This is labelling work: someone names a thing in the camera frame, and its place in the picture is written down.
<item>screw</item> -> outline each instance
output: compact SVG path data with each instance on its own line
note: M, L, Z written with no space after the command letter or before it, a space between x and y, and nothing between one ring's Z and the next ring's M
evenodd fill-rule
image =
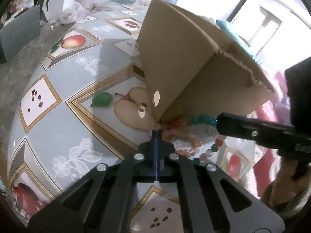
M255 130L252 132L252 137L256 137L257 135L258 135L258 131Z
M208 165L206 166L206 169L207 169L208 171L210 171L210 172L215 172L216 169L217 169L217 166L214 165L214 164L208 164Z
M176 154L176 153L171 153L171 154L169 155L169 158L170 158L171 160L177 160L177 159L179 159L179 155Z
M107 166L105 164L99 164L96 166L97 171L103 172L107 169Z
M134 158L135 158L136 160L143 160L143 159L144 159L144 155L141 154L141 153L136 153L136 154L134 155Z

